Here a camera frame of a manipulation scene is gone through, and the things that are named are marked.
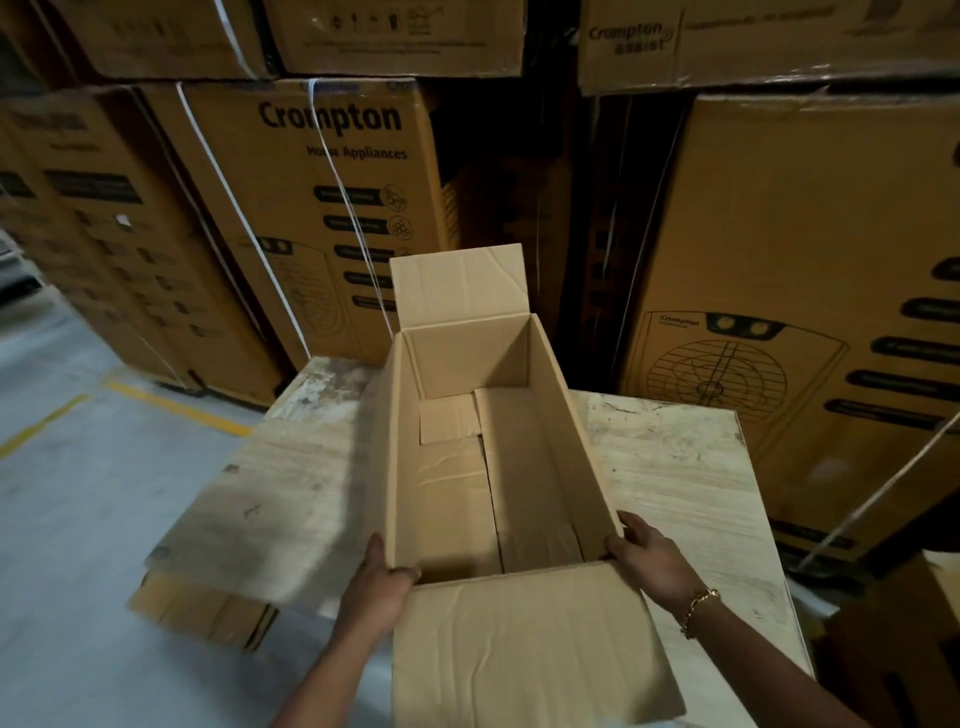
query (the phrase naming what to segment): bracelet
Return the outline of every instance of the bracelet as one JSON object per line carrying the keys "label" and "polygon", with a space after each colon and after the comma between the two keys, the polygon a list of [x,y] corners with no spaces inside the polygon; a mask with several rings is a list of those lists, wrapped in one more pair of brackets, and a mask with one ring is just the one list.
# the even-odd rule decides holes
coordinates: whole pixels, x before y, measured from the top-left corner
{"label": "bracelet", "polygon": [[686,637],[688,640],[693,639],[693,635],[690,634],[690,620],[693,619],[693,613],[696,611],[697,607],[710,599],[712,596],[715,596],[718,599],[722,598],[720,593],[715,589],[707,589],[703,592],[698,592],[693,597],[693,601],[690,602],[690,608],[686,610],[686,617],[684,617],[684,626],[680,629],[684,637]]}

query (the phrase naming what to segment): table top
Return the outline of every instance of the table top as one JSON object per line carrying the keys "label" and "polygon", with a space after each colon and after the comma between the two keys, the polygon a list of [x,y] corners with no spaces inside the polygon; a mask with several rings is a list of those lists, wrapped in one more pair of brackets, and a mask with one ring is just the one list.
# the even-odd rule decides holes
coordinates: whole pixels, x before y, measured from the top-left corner
{"label": "table top", "polygon": [[[362,553],[379,371],[316,357],[147,559],[151,569],[332,616]],[[735,413],[572,392],[617,508],[674,539],[724,601],[812,673]],[[692,726],[753,725],[695,641],[654,623]]]}

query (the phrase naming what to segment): fan grille illustration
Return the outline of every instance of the fan grille illustration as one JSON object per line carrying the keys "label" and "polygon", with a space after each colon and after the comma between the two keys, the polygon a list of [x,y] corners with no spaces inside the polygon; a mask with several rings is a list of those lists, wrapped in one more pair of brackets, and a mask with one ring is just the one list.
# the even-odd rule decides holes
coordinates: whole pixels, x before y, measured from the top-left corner
{"label": "fan grille illustration", "polygon": [[684,344],[664,354],[647,375],[654,399],[735,409],[744,422],[759,422],[786,395],[786,376],[769,354],[735,341]]}

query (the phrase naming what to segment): yellow floor line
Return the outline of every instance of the yellow floor line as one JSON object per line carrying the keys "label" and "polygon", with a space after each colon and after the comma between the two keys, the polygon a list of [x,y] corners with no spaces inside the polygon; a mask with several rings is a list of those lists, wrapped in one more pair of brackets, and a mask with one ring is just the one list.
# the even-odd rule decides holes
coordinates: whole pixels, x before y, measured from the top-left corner
{"label": "yellow floor line", "polygon": [[217,415],[211,415],[209,412],[204,412],[202,409],[189,407],[186,404],[180,404],[179,402],[168,400],[165,397],[158,397],[150,392],[144,392],[142,389],[131,387],[129,384],[121,384],[118,381],[108,380],[103,382],[103,386],[112,392],[116,392],[117,394],[130,397],[133,400],[146,402],[147,404],[151,404],[154,407],[166,410],[172,414],[180,415],[187,420],[192,420],[198,425],[213,427],[214,429],[219,429],[221,432],[226,432],[230,435],[247,437],[247,435],[253,431],[252,427],[240,425],[239,423],[228,420],[225,417],[217,417]]}
{"label": "yellow floor line", "polygon": [[90,399],[90,395],[77,395],[63,407],[55,409],[49,415],[44,417],[38,423],[30,425],[29,427],[24,427],[15,435],[13,435],[7,442],[3,445],[0,445],[0,460],[3,460],[8,455],[12,455],[17,452],[27,441],[35,438],[40,432],[43,431],[44,427],[49,425],[56,420],[59,420],[63,415],[69,412],[71,409],[76,407],[82,401],[87,401]]}

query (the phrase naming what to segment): gray floor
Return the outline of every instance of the gray floor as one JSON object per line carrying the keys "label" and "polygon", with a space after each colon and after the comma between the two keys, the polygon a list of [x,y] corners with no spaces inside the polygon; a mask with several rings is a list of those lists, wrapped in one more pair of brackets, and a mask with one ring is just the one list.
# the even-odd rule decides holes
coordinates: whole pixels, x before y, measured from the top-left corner
{"label": "gray floor", "polygon": [[[330,623],[281,613],[249,655],[126,611],[143,557],[238,439],[111,382],[244,425],[260,417],[132,375],[51,291],[0,309],[0,722],[264,725]],[[389,725],[389,695],[383,653],[350,724]]]}

